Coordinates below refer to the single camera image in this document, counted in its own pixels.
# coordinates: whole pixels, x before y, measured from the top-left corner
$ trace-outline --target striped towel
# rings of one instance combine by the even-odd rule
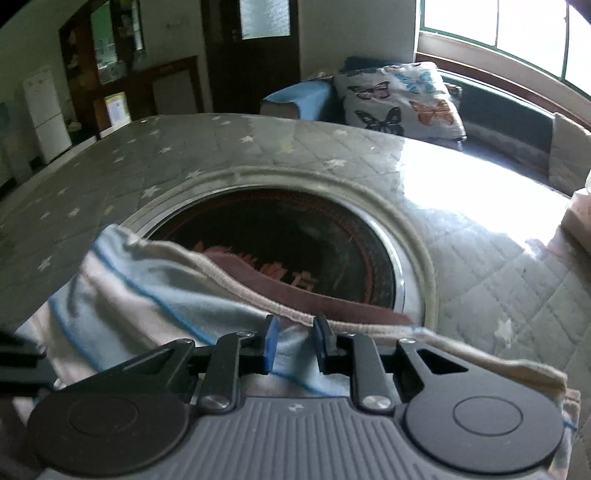
[[[47,346],[60,380],[72,384],[178,338],[198,346],[237,330],[257,331],[268,313],[285,317],[272,373],[250,375],[248,395],[349,395],[349,379],[319,372],[310,336],[313,316],[272,301],[234,280],[207,256],[170,242],[107,227],[79,272],[17,333]],[[565,435],[552,473],[565,479],[580,402],[566,375],[530,361],[505,361],[415,326],[331,321],[335,332],[371,335],[395,345],[416,338],[541,391],[563,409]]]

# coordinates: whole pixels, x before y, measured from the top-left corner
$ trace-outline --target door window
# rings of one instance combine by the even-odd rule
[[[240,0],[242,39],[290,35],[289,0]]]

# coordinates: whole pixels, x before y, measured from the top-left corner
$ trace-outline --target white refrigerator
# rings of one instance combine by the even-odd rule
[[[41,155],[43,161],[48,164],[72,146],[57,99],[51,69],[45,67],[23,83]]]

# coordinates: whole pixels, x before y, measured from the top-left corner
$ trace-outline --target white wall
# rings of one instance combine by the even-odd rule
[[[200,0],[140,0],[146,69],[197,55],[203,106],[212,111]]]
[[[0,186],[10,180],[10,177],[12,177],[12,172],[6,165],[6,162],[2,158],[2,153],[0,152]]]
[[[299,0],[303,79],[360,55],[414,61],[419,0]]]
[[[12,161],[31,161],[40,154],[22,89],[22,81],[36,70],[51,66],[61,110],[72,117],[59,29],[84,1],[34,0],[0,29],[0,103],[6,103],[11,119],[5,147]]]

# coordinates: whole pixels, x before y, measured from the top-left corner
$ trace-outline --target window sill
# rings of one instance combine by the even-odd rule
[[[489,83],[590,128],[591,100],[525,63],[463,40],[421,31],[417,58],[432,60],[429,57],[433,56],[441,58],[439,66],[444,70]]]

